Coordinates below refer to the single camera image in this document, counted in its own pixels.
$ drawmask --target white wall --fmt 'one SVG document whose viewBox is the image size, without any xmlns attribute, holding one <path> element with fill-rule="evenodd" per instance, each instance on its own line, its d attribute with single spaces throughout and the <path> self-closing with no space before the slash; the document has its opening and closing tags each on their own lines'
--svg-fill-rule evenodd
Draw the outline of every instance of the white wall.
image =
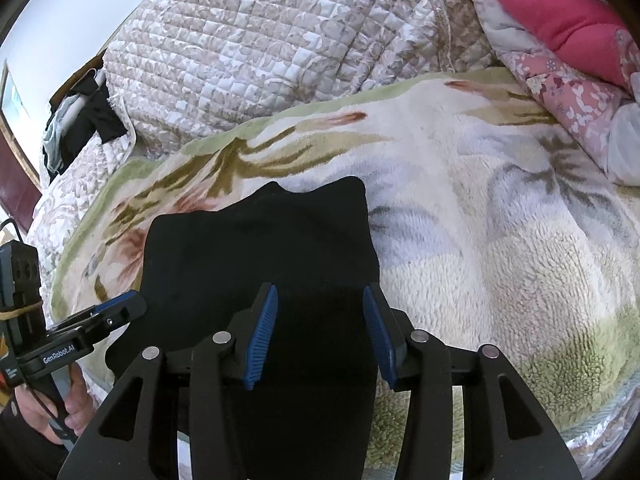
<svg viewBox="0 0 640 480">
<path fill-rule="evenodd" d="M 0 46 L 38 137 L 49 119 L 49 99 L 95 56 L 142 0 L 30 0 Z M 40 139 L 16 132 L 37 168 Z"/>
</svg>

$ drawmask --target black sleeve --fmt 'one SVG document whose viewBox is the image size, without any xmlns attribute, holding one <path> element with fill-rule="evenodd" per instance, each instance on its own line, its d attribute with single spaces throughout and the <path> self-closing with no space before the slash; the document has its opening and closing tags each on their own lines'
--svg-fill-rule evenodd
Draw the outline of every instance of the black sleeve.
<svg viewBox="0 0 640 480">
<path fill-rule="evenodd" d="M 12 397 L 0 413 L 2 480 L 55 480 L 66 455 L 24 421 Z"/>
</svg>

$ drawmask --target quilted bedspread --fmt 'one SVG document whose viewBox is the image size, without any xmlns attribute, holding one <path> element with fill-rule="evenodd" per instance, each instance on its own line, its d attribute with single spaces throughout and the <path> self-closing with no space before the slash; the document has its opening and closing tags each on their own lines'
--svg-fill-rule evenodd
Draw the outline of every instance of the quilted bedspread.
<svg viewBox="0 0 640 480">
<path fill-rule="evenodd" d="M 145 0 L 104 65 L 159 158 L 297 104 L 492 59 L 470 0 Z"/>
<path fill-rule="evenodd" d="M 638 414 L 640 192 L 611 184 L 506 68 L 426 75 L 258 118 L 163 161 L 130 159 L 65 249 L 54 318 L 139 286 L 158 215 L 218 210 L 271 180 L 303 192 L 347 175 L 366 186 L 390 304 L 446 344 L 497 344 L 590 478 Z M 117 335 L 83 362 L 105 389 Z M 379 387 L 366 479 L 393 478 L 407 404 Z"/>
</svg>

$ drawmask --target window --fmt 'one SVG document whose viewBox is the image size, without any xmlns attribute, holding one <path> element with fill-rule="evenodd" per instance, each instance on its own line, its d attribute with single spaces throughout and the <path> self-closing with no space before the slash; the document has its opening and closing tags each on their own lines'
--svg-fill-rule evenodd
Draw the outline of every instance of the window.
<svg viewBox="0 0 640 480">
<path fill-rule="evenodd" d="M 20 99 L 6 63 L 0 79 L 0 131 L 24 172 L 40 188 L 35 170 L 40 156 L 40 134 Z"/>
</svg>

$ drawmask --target device handle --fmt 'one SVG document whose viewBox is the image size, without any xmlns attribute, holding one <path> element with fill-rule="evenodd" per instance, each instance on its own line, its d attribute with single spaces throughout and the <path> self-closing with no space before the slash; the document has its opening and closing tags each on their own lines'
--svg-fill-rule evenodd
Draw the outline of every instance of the device handle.
<svg viewBox="0 0 640 480">
<path fill-rule="evenodd" d="M 65 366 L 55 370 L 50 375 L 33 380 L 31 381 L 31 386 L 41 394 L 47 396 L 55 405 L 56 410 L 58 410 L 58 418 L 51 419 L 49 425 L 56 436 L 62 441 L 66 450 L 71 451 L 78 437 L 74 433 L 74 430 L 68 428 L 65 424 L 68 412 L 64 399 L 66 399 L 71 390 L 69 368 Z"/>
</svg>

